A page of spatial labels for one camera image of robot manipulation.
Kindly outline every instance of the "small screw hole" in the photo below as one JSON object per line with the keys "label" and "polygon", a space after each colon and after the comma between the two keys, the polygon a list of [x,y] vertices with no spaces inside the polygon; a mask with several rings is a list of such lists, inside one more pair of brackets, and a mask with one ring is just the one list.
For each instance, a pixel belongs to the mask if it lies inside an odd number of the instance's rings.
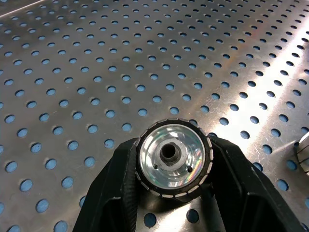
{"label": "small screw hole", "polygon": [[193,171],[193,168],[191,168],[190,166],[188,166],[188,167],[187,167],[187,171],[188,171],[189,173],[191,173],[191,172]]}

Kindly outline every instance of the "perforated metal sheet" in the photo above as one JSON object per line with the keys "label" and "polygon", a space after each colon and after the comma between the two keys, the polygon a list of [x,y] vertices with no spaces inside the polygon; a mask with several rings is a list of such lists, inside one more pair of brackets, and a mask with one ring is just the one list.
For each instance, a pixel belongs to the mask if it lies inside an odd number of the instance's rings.
{"label": "perforated metal sheet", "polygon": [[[170,117],[239,145],[309,225],[309,179],[292,152],[309,131],[307,1],[42,0],[0,10],[0,231],[72,231],[114,149]],[[145,227],[146,211],[140,231],[169,229],[160,212]]]}

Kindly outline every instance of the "round hole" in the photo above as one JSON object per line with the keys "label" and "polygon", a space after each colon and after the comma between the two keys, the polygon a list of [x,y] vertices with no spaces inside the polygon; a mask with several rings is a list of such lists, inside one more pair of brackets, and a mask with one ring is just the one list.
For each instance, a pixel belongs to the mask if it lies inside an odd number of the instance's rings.
{"label": "round hole", "polygon": [[107,139],[104,142],[104,146],[106,148],[113,148],[114,147],[114,140],[113,139]]}
{"label": "round hole", "polygon": [[169,111],[172,115],[176,115],[179,113],[179,109],[177,107],[171,107]]}
{"label": "round hole", "polygon": [[219,122],[224,126],[228,125],[228,120],[225,117],[220,118]]}
{"label": "round hole", "polygon": [[11,226],[7,232],[20,232],[20,227],[17,225]]}
{"label": "round hole", "polygon": [[84,202],[85,202],[85,199],[86,199],[85,196],[83,196],[83,197],[80,199],[80,201],[79,201],[79,206],[80,206],[80,207],[83,206],[83,204],[84,204]]}
{"label": "round hole", "polygon": [[231,104],[230,109],[233,110],[233,111],[238,111],[239,107],[236,104]]}
{"label": "round hole", "polygon": [[60,106],[60,107],[66,107],[68,104],[69,104],[69,101],[68,101],[68,100],[61,100],[61,101],[59,102],[59,106]]}
{"label": "round hole", "polygon": [[54,226],[54,232],[66,232],[68,230],[68,224],[65,221],[59,221]]}
{"label": "round hole", "polygon": [[146,109],[139,109],[138,114],[139,114],[139,116],[146,116],[147,110]]}
{"label": "round hole", "polygon": [[99,105],[100,104],[100,99],[99,98],[94,98],[90,102],[92,105]]}
{"label": "round hole", "polygon": [[271,146],[264,144],[264,145],[262,146],[262,148],[263,148],[263,151],[264,151],[266,154],[269,155],[269,154],[272,153],[272,148],[271,148]]}
{"label": "round hole", "polygon": [[255,117],[255,116],[251,116],[251,117],[250,117],[250,121],[251,121],[252,123],[254,123],[254,124],[257,124],[257,123],[260,122],[259,119],[258,119],[257,117]]}
{"label": "round hole", "polygon": [[35,209],[38,213],[43,213],[47,210],[48,206],[49,206],[48,200],[42,199],[36,204]]}
{"label": "round hole", "polygon": [[161,102],[162,98],[160,96],[154,96],[153,97],[153,101],[156,102],[156,103],[159,103]]}
{"label": "round hole", "polygon": [[294,109],[295,108],[295,104],[291,101],[287,101],[286,102],[287,107],[289,107],[290,109]]}
{"label": "round hole", "polygon": [[213,93],[213,94],[211,95],[211,97],[212,97],[213,99],[215,99],[215,100],[220,99],[220,95],[217,94],[217,93]]}
{"label": "round hole", "polygon": [[287,191],[289,189],[288,183],[285,180],[282,180],[282,179],[277,181],[277,186],[282,191]]}
{"label": "round hole", "polygon": [[173,90],[175,87],[174,87],[174,85],[172,85],[172,84],[167,84],[166,85],[166,89],[167,90]]}
{"label": "round hole", "polygon": [[201,106],[200,109],[201,109],[201,112],[203,112],[203,113],[208,113],[209,112],[209,108],[207,106],[205,106],[205,105]]}
{"label": "round hole", "polygon": [[188,166],[188,167],[187,167],[187,172],[191,173],[192,171],[193,171],[193,168],[190,167],[190,166]]}
{"label": "round hole", "polygon": [[249,139],[250,138],[250,135],[247,131],[243,130],[240,132],[240,135],[243,139]]}
{"label": "round hole", "polygon": [[34,143],[34,144],[31,146],[30,150],[31,150],[31,152],[33,152],[33,153],[37,153],[37,152],[39,152],[39,151],[41,150],[41,148],[42,148],[42,145],[41,145],[40,143]]}
{"label": "round hole", "polygon": [[287,122],[289,120],[289,118],[286,116],[286,115],[279,115],[279,119],[282,121],[282,122]]}
{"label": "round hole", "polygon": [[21,182],[19,189],[22,192],[26,192],[26,191],[29,191],[31,187],[32,187],[32,181],[30,179],[27,179]]}
{"label": "round hole", "polygon": [[68,144],[68,149],[70,150],[70,151],[74,151],[74,150],[76,150],[77,148],[78,148],[78,142],[77,141],[71,141],[71,142],[69,142],[69,144]]}
{"label": "round hole", "polygon": [[122,125],[122,130],[123,131],[130,131],[132,129],[132,126],[130,123],[125,123]]}
{"label": "round hole", "polygon": [[255,163],[253,163],[253,165],[254,165],[258,170],[260,170],[261,172],[263,171],[263,166],[262,166],[260,163],[255,162]]}
{"label": "round hole", "polygon": [[84,165],[87,167],[87,168],[91,168],[93,165],[95,165],[95,158],[93,157],[87,157],[85,160],[84,160]]}
{"label": "round hole", "polygon": [[295,171],[297,169],[297,164],[290,159],[286,161],[286,166],[292,171]]}
{"label": "round hole", "polygon": [[56,165],[57,165],[57,161],[55,159],[49,159],[45,164],[45,168],[47,170],[52,170],[56,167]]}
{"label": "round hole", "polygon": [[26,128],[22,128],[17,132],[17,136],[19,138],[23,138],[27,135],[27,133],[28,133],[28,130]]}
{"label": "round hole", "polygon": [[61,181],[61,185],[65,189],[68,189],[68,188],[72,187],[72,185],[73,185],[73,178],[70,177],[70,176],[67,176],[66,178],[64,178]]}
{"label": "round hole", "polygon": [[184,94],[184,95],[183,95],[183,99],[184,99],[185,101],[190,101],[190,100],[191,100],[191,96],[190,96],[189,94]]}
{"label": "round hole", "polygon": [[278,129],[271,129],[271,134],[274,137],[280,137],[281,136],[281,132]]}
{"label": "round hole", "polygon": [[175,153],[176,153],[176,148],[173,144],[165,144],[161,148],[161,152],[160,152],[160,154],[167,159],[172,158],[175,155]]}
{"label": "round hole", "polygon": [[197,223],[199,220],[198,212],[194,209],[188,210],[186,217],[187,220],[191,223]]}
{"label": "round hole", "polygon": [[152,213],[146,214],[144,216],[144,224],[148,228],[151,228],[151,227],[155,226],[155,224],[156,224],[156,217],[155,217],[155,215],[152,214]]}
{"label": "round hole", "polygon": [[301,128],[301,131],[304,133],[304,134],[307,134],[309,132],[309,128],[307,127],[302,127]]}
{"label": "round hole", "polygon": [[93,133],[98,131],[98,126],[97,125],[90,125],[87,130],[90,134],[93,134]]}
{"label": "round hole", "polygon": [[73,118],[75,119],[75,120],[78,120],[78,119],[81,119],[83,117],[83,113],[82,112],[75,112],[74,114],[73,114]]}
{"label": "round hole", "polygon": [[63,128],[62,127],[55,127],[53,129],[53,134],[54,135],[60,135],[63,132]]}

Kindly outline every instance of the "blue surface beneath holes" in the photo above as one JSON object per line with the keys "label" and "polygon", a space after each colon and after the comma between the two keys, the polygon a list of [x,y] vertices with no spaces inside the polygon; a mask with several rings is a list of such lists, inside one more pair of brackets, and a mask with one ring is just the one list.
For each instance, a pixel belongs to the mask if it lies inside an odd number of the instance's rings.
{"label": "blue surface beneath holes", "polygon": [[8,115],[7,117],[5,117],[4,121],[6,123],[11,123],[15,120],[15,116],[14,115]]}
{"label": "blue surface beneath holes", "polygon": [[61,181],[61,185],[65,189],[68,189],[68,188],[72,187],[72,185],[73,185],[73,178],[70,177],[70,176],[67,176],[66,178],[64,178]]}
{"label": "blue surface beneath holes", "polygon": [[54,227],[54,232],[66,232],[68,230],[68,224],[65,221],[59,221]]}
{"label": "blue surface beneath holes", "polygon": [[137,89],[138,91],[140,91],[140,92],[143,92],[143,91],[145,91],[146,87],[143,86],[143,85],[139,85],[139,86],[137,86],[136,89]]}
{"label": "blue surface beneath holes", "polygon": [[83,204],[84,204],[84,202],[85,202],[85,199],[86,199],[86,197],[84,196],[84,197],[82,197],[81,199],[80,199],[80,201],[79,201],[79,206],[80,207],[82,207],[83,206]]}
{"label": "blue surface beneath holes", "polygon": [[33,153],[37,153],[41,150],[41,148],[42,148],[42,145],[40,143],[35,143],[31,146],[30,150]]}
{"label": "blue surface beneath holes", "polygon": [[209,107],[208,106],[205,106],[205,105],[203,105],[203,106],[201,106],[201,112],[203,112],[203,113],[208,113],[209,112]]}
{"label": "blue surface beneath holes", "polygon": [[48,206],[49,206],[48,200],[42,199],[37,203],[35,209],[38,213],[43,213],[47,210]]}
{"label": "blue surface beneath holes", "polygon": [[97,130],[98,130],[98,126],[97,125],[90,125],[88,127],[88,132],[91,133],[91,134],[97,132]]}
{"label": "blue surface beneath holes", "polygon": [[292,161],[292,160],[287,160],[286,161],[286,166],[291,170],[291,171],[295,171],[297,169],[297,164]]}
{"label": "blue surface beneath holes", "polygon": [[129,97],[122,98],[123,104],[129,104],[130,102],[131,102],[131,98],[129,98]]}
{"label": "blue surface beneath holes", "polygon": [[114,110],[109,110],[106,112],[106,117],[112,118],[115,116],[115,111]]}
{"label": "blue surface beneath holes", "polygon": [[122,130],[123,131],[130,131],[132,129],[132,126],[130,123],[125,123],[122,125]]}
{"label": "blue surface beneath holes", "polygon": [[159,103],[161,102],[162,98],[160,96],[154,96],[153,97],[153,101],[156,102],[156,103]]}
{"label": "blue surface beneath holes", "polygon": [[26,192],[28,190],[30,190],[32,187],[32,181],[30,179],[24,180],[21,184],[20,184],[20,190],[22,192]]}
{"label": "blue surface beneath holes", "polygon": [[115,86],[109,86],[109,87],[107,88],[107,91],[108,91],[109,93],[114,93],[114,92],[116,91],[116,87],[115,87]]}
{"label": "blue surface beneath holes", "polygon": [[220,118],[219,122],[224,126],[228,125],[228,120],[225,117]]}
{"label": "blue surface beneath holes", "polygon": [[74,151],[78,148],[78,142],[77,141],[71,141],[69,142],[68,144],[68,149],[71,150],[71,151]]}
{"label": "blue surface beneath holes", "polygon": [[62,132],[63,132],[62,127],[55,127],[54,130],[53,130],[54,135],[60,135]]}
{"label": "blue surface beneath holes", "polygon": [[271,154],[272,153],[272,148],[269,146],[269,145],[263,145],[262,146],[263,148],[263,151],[266,153],[266,154]]}
{"label": "blue surface beneath holes", "polygon": [[261,172],[263,171],[263,166],[262,166],[260,163],[255,162],[255,163],[253,163],[253,165],[254,165],[258,170],[260,170]]}
{"label": "blue surface beneath holes", "polygon": [[8,173],[14,172],[17,168],[17,163],[15,161],[9,162],[6,166],[5,166],[5,171]]}
{"label": "blue surface beneath holes", "polygon": [[139,109],[138,114],[140,116],[146,116],[147,115],[147,110],[146,109]]}
{"label": "blue surface beneath holes", "polygon": [[282,191],[287,191],[289,189],[289,185],[285,180],[278,180],[277,181],[277,186],[279,187],[280,190]]}
{"label": "blue surface beneath holes", "polygon": [[7,232],[20,232],[20,227],[17,225],[13,225],[12,227],[9,228]]}
{"label": "blue surface beneath holes", "polygon": [[4,204],[0,202],[0,215],[2,214],[3,211],[4,211]]}
{"label": "blue surface beneath holes", "polygon": [[49,159],[45,164],[45,168],[47,170],[52,170],[56,167],[56,165],[57,165],[57,161],[55,159]]}
{"label": "blue surface beneath holes", "polygon": [[104,146],[106,148],[113,148],[114,147],[114,140],[113,139],[107,139],[104,142]]}
{"label": "blue surface beneath holes", "polygon": [[179,109],[177,107],[171,107],[169,111],[172,115],[177,115],[179,113]]}
{"label": "blue surface beneath holes", "polygon": [[17,136],[19,138],[22,138],[22,137],[25,137],[28,133],[28,130],[26,128],[23,128],[23,129],[20,129],[18,132],[17,132]]}
{"label": "blue surface beneath holes", "polygon": [[173,89],[174,89],[174,85],[172,85],[172,84],[167,84],[167,85],[166,85],[166,89],[167,89],[167,90],[173,90]]}
{"label": "blue surface beneath holes", "polygon": [[155,226],[155,224],[156,224],[156,217],[155,217],[155,215],[152,214],[152,213],[146,214],[144,216],[144,224],[148,228],[151,228],[151,227]]}
{"label": "blue surface beneath holes", "polygon": [[249,133],[246,132],[246,131],[244,131],[244,130],[240,132],[240,135],[241,135],[241,137],[242,137],[243,139],[249,139],[249,138],[250,138]]}
{"label": "blue surface beneath holes", "polygon": [[187,220],[191,223],[197,223],[199,220],[198,212],[194,209],[188,210],[186,217],[187,217]]}
{"label": "blue surface beneath holes", "polygon": [[87,157],[85,160],[84,160],[84,165],[88,168],[92,167],[93,165],[95,165],[95,158],[93,157]]}
{"label": "blue surface beneath holes", "polygon": [[47,121],[48,118],[49,118],[49,114],[45,113],[45,114],[40,115],[39,120],[44,122],[44,121]]}

